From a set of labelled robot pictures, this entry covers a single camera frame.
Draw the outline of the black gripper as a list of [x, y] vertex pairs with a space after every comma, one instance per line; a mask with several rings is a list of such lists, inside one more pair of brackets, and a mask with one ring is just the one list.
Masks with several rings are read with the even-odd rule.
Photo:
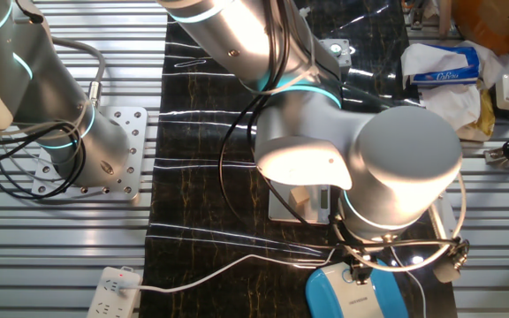
[[371, 273], [373, 269], [358, 261], [354, 256], [348, 256], [346, 258], [346, 263], [349, 266], [349, 272], [352, 280], [358, 285], [367, 284], [370, 279]]

